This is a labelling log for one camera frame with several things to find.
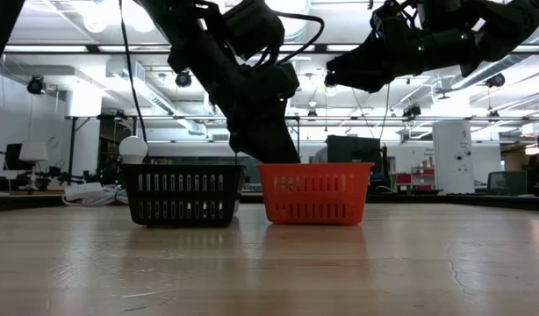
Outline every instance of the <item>robotic hand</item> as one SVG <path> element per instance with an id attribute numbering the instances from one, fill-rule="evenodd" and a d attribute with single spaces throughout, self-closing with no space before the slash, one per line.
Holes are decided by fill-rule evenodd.
<path id="1" fill-rule="evenodd" d="M 416 9 L 413 16 L 406 7 Z M 421 29 L 415 19 L 420 16 Z M 472 28 L 483 19 L 477 31 Z M 463 76 L 481 61 L 498 61 L 539 26 L 539 0 L 386 0 L 373 12 L 371 34 L 358 48 L 327 64 L 327 85 L 379 91 L 400 75 L 461 66 Z"/>
<path id="2" fill-rule="evenodd" d="M 299 162 L 284 121 L 287 99 L 299 82 L 290 63 L 277 61 L 284 43 L 278 14 L 285 13 L 272 11 L 263 0 L 244 0 L 224 15 L 204 0 L 134 1 L 172 45 L 169 65 L 177 73 L 190 69 L 225 114 L 234 152 L 265 163 Z M 235 55 L 247 60 L 264 48 L 254 67 L 236 60 Z"/>

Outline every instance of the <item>black wire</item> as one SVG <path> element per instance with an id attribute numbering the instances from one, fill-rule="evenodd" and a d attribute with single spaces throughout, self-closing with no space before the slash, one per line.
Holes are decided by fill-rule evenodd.
<path id="1" fill-rule="evenodd" d="M 298 49 L 296 52 L 293 52 L 289 55 L 287 55 L 285 58 L 283 58 L 281 61 L 278 61 L 277 62 L 277 65 L 281 65 L 283 64 L 284 62 L 290 60 L 291 58 L 297 56 L 298 54 L 302 53 L 303 51 L 305 51 L 305 49 L 307 47 L 309 47 L 310 45 L 312 45 L 319 37 L 320 35 L 322 34 L 322 32 L 324 31 L 324 20 L 322 18 L 319 18 L 319 17 L 314 17 L 314 16 L 309 16 L 309 15 L 305 15 L 305 14 L 296 14 L 296 13 L 285 13 L 285 12 L 280 12 L 280 11 L 274 11 L 274 13 L 276 13 L 278 16 L 280 17 L 284 17 L 284 18 L 295 18 L 295 19 L 302 19 L 304 21 L 313 21 L 313 22 L 317 22 L 320 24 L 320 29 L 319 31 L 316 33 L 316 35 L 314 35 L 311 40 L 309 40 L 306 44 L 304 44 L 300 49 Z"/>
<path id="2" fill-rule="evenodd" d="M 383 118 L 383 126 L 381 127 L 381 135 L 378 137 L 379 141 L 383 138 L 383 131 L 384 131 L 384 123 L 386 123 L 386 115 L 389 113 L 389 97 L 391 96 L 391 84 L 389 83 L 389 86 L 386 91 L 386 110 L 384 110 L 384 118 Z"/>
<path id="3" fill-rule="evenodd" d="M 266 47 L 266 49 L 263 51 L 262 56 L 260 56 L 260 60 L 254 65 L 254 68 L 258 68 L 260 65 L 262 65 L 263 61 L 266 60 L 266 57 L 270 53 L 270 48 Z"/>
<path id="4" fill-rule="evenodd" d="M 363 113 L 363 109 L 361 108 L 361 104 L 359 104 L 359 99 L 356 95 L 356 90 L 351 88 L 351 92 L 354 94 L 354 98 L 356 99 L 357 106 L 359 106 L 359 111 L 361 111 L 361 115 L 363 116 L 363 119 L 365 120 L 365 124 L 367 124 L 367 127 L 369 128 L 369 132 L 371 132 L 371 137 L 375 138 L 375 135 L 373 135 L 373 130 L 371 129 L 371 126 L 369 125 L 369 122 L 367 122 L 367 117 L 365 117 L 365 113 Z"/>
<path id="5" fill-rule="evenodd" d="M 143 122 L 143 116 L 140 114 L 139 100 L 137 99 L 137 91 L 135 90 L 135 84 L 133 82 L 133 70 L 131 68 L 131 54 L 129 54 L 129 41 L 127 40 L 126 22 L 123 19 L 123 0 L 119 0 L 119 14 L 121 15 L 121 32 L 123 33 L 123 41 L 126 47 L 127 58 L 127 71 L 129 72 L 129 81 L 131 82 L 131 92 L 133 93 L 133 101 L 135 102 L 135 108 L 137 109 L 137 115 L 139 116 L 140 128 L 143 132 L 143 140 L 147 142 L 147 132 L 145 131 L 145 122 Z"/>

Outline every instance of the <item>table surface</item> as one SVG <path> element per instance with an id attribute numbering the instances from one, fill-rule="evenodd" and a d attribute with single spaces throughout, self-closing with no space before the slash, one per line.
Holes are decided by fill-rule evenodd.
<path id="1" fill-rule="evenodd" d="M 539 315 L 539 212 L 368 205 L 360 226 L 147 229 L 0 212 L 0 315 Z"/>

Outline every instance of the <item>red basket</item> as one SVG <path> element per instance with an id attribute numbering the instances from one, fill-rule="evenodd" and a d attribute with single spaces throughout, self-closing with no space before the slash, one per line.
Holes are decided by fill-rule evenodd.
<path id="1" fill-rule="evenodd" d="M 373 163 L 258 165 L 268 220 L 276 224 L 357 225 Z"/>

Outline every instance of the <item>monitor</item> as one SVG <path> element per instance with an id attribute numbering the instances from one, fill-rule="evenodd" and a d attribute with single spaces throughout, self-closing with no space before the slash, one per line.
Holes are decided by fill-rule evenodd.
<path id="1" fill-rule="evenodd" d="M 22 150 L 22 144 L 8 144 L 6 146 L 6 156 L 4 161 L 6 162 L 5 169 L 7 170 L 31 170 L 33 162 L 22 162 L 20 157 L 20 151 Z"/>
<path id="2" fill-rule="evenodd" d="M 383 175 L 381 140 L 350 136 L 328 136 L 328 162 L 373 162 L 373 175 Z"/>

